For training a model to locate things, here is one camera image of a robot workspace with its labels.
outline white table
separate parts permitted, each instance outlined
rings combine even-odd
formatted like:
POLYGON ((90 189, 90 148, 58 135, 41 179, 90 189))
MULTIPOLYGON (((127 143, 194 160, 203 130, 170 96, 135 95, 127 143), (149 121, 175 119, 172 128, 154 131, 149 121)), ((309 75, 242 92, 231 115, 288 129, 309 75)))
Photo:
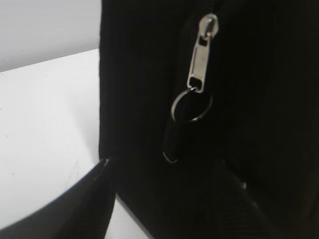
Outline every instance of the white table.
MULTIPOLYGON (((98 49, 0 73, 0 228, 98 162, 98 49)), ((147 239, 117 198, 107 239, 147 239)))

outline white wall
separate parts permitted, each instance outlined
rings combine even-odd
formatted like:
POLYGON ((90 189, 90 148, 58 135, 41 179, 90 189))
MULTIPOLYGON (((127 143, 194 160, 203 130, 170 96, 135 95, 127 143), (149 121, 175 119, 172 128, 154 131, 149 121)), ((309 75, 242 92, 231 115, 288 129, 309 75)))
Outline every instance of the white wall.
MULTIPOLYGON (((0 230, 99 161, 97 49, 0 73, 0 230)), ((105 239, 152 239, 116 198, 105 239)))
POLYGON ((0 72, 99 46, 101 0, 0 0, 0 72))

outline zipper pull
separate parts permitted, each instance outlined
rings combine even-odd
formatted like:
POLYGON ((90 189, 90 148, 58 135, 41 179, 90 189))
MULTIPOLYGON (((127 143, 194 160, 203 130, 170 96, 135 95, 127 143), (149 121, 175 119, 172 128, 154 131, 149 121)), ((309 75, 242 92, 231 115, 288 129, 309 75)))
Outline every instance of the zipper pull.
MULTIPOLYGON (((170 115, 174 122, 177 122, 175 117, 175 110, 177 104, 182 100, 184 96, 191 92, 201 94, 204 92, 205 77, 209 58, 210 43, 218 32, 218 20, 215 14, 205 15, 199 22, 198 34, 196 43, 193 49, 193 55, 190 62, 190 68, 187 78, 187 89, 181 92, 174 100, 171 108, 170 115)), ((192 119, 184 120, 187 122, 196 122, 203 118, 210 110, 213 104, 213 97, 210 96, 208 106, 206 109, 197 117, 192 119)))
POLYGON ((197 40, 193 49, 190 63, 187 87, 194 88, 194 92, 202 93, 205 86, 205 76, 208 64, 210 42, 218 32, 218 20, 215 14, 205 15, 199 22, 197 40), (193 79, 199 80, 200 84, 192 85, 193 79))

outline zipper tab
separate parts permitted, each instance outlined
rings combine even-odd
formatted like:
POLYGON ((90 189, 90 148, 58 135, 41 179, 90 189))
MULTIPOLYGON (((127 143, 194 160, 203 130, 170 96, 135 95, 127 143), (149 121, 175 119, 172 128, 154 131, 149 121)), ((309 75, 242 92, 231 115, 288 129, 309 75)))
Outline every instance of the zipper tab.
POLYGON ((204 91, 205 76, 209 57, 210 42, 218 32, 218 20, 215 14, 205 15, 199 22, 197 40, 193 49, 193 55, 190 63, 187 87, 196 88, 194 92, 202 93, 204 91), (191 79, 200 81, 200 85, 192 85, 191 79))

